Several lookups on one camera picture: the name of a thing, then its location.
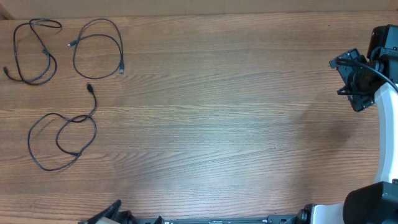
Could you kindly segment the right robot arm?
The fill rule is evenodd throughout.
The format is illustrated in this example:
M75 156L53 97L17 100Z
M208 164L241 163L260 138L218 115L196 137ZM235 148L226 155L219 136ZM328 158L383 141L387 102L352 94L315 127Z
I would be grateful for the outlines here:
M286 223L397 223L397 26L373 29L366 55L351 49L329 62L355 112L376 105L378 166L374 183L331 205L308 204Z

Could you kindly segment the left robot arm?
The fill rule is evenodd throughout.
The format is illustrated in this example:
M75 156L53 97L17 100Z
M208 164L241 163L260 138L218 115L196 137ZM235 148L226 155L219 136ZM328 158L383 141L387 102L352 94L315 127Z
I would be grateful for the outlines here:
M78 224L97 224L97 223L119 223L119 224L138 224L138 221L127 211L120 211L121 200L112 203L108 208L94 215L86 221L78 222Z

